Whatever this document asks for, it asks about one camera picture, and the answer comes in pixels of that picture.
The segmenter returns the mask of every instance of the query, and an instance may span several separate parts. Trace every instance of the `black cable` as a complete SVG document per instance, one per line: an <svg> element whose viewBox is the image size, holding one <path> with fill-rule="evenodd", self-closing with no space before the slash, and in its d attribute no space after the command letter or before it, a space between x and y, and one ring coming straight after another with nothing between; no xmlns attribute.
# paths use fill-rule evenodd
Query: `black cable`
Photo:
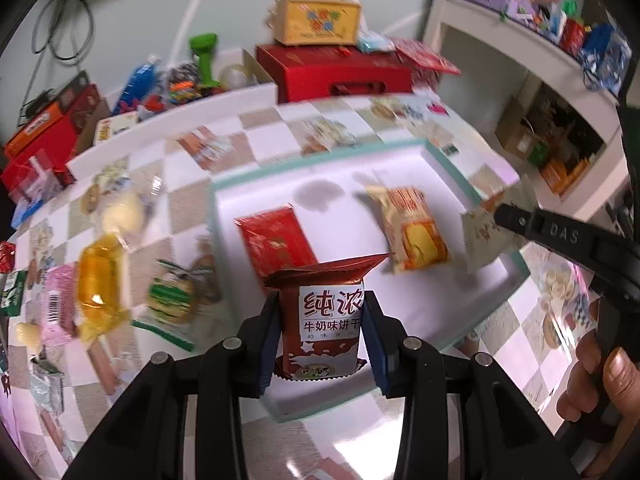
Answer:
<svg viewBox="0 0 640 480"><path fill-rule="evenodd" d="M76 2L76 13L79 12L80 9L84 9L84 12L87 15L87 18L89 20L89 29L87 31L87 35L86 38L84 40L84 43L82 44L82 47L80 47L80 49L78 49L78 45L76 43L76 38L75 38L75 25L72 27L72 32L70 34L70 40L71 40L71 45L72 45L72 49L73 49L73 54L71 56L62 56L60 54L60 52L58 51L58 44L59 41L56 41L56 34L60 29L60 25L63 21L64 15L65 15L65 10L66 10L66 4L69 2L70 0L49 0L44 7L42 8L42 10L40 11L40 13L38 14L38 16L36 17L36 22L33 25L33 32L31 34L31 52L33 52L34 54L39 55L38 57L38 61L36 63L36 66L33 69L33 72L31 73L31 78L29 79L29 84L27 85L27 89L26 92L24 94L24 98L22 99L22 106L20 107L20 113L18 114L18 121L17 121L17 126L20 127L21 124L24 124L24 122L26 122L27 117L25 115L25 110L27 109L27 107L29 106L29 104L33 101L27 101L27 99L29 98L29 95L31 94L31 89L33 88L33 83L36 79L36 76L38 74L38 71L40 70L40 66L42 64L42 61L44 59L44 55L46 53L47 50L50 51L52 57L57 60L58 62L66 65L66 66L75 66L76 70L78 70L78 72L80 72L80 68L79 65L81 63L81 61L84 59L84 56L88 53L89 49L91 48L92 42L94 40L94 31L95 31L95 23L94 23L94 15L91 12L89 3L86 0L75 0ZM53 16L52 19L49 23L49 31L47 33L47 39L45 40L44 44L42 45L41 48L36 47L36 37L38 35L38 30L40 29L40 23L42 21L42 18L44 16L44 14L50 9L50 7L56 4L56 8L53 12Z"/></svg>

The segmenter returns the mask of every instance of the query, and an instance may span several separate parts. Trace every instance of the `white shelf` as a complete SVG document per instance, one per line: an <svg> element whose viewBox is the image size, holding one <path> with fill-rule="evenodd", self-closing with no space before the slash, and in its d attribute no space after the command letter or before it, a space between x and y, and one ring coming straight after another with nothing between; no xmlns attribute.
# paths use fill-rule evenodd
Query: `white shelf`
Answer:
<svg viewBox="0 0 640 480"><path fill-rule="evenodd" d="M584 178L560 200L542 178L534 178L544 208L589 219L626 178L617 101L610 92L584 87L578 63L554 44L513 20L500 20L490 9L466 0L433 0L424 43L440 51L449 27L468 34L511 57L561 95L606 143Z"/></svg>

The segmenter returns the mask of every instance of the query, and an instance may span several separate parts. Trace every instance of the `finger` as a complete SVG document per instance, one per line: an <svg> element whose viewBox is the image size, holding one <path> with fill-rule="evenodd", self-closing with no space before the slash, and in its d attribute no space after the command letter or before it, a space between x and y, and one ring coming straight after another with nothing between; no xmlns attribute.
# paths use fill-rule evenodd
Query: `finger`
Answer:
<svg viewBox="0 0 640 480"><path fill-rule="evenodd" d="M602 377L605 390L618 411L635 418L640 413L640 372L622 348L609 355Z"/></svg>
<svg viewBox="0 0 640 480"><path fill-rule="evenodd" d="M580 363L575 364L569 374L566 394L572 406L581 412L591 413L598 403L596 386Z"/></svg>
<svg viewBox="0 0 640 480"><path fill-rule="evenodd" d="M558 415L564 418L564 420L571 422L578 422L578 419L582 415L582 412L575 406L572 406L571 402L569 402L569 397L566 392L563 392L558 399L556 412L558 412Z"/></svg>
<svg viewBox="0 0 640 480"><path fill-rule="evenodd" d="M596 331L586 334L575 348L575 356L588 373L593 374L600 365L602 354L596 341Z"/></svg>

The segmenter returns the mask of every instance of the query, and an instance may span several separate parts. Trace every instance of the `green snack package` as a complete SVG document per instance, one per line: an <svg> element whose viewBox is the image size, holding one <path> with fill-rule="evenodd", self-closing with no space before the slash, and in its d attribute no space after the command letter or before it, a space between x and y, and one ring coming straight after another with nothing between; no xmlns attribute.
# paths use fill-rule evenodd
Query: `green snack package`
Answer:
<svg viewBox="0 0 640 480"><path fill-rule="evenodd" d="M0 314L3 316L20 316L22 307L22 294L24 293L24 283L27 279L26 270L14 270L6 277L4 292L2 292L2 303Z"/></svg>
<svg viewBox="0 0 640 480"><path fill-rule="evenodd" d="M191 336L194 284L189 271L172 262L158 260L162 276L154 278L146 295L146 309L131 324L158 334L189 352L195 344Z"/></svg>

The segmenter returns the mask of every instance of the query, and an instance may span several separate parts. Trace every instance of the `pink snack package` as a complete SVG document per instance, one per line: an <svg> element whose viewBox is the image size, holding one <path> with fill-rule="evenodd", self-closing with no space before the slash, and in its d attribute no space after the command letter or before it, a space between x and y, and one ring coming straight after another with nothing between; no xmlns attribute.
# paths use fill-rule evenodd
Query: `pink snack package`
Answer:
<svg viewBox="0 0 640 480"><path fill-rule="evenodd" d="M74 324L74 264L47 272L44 299L40 305L42 344L62 346L76 336Z"/></svg>

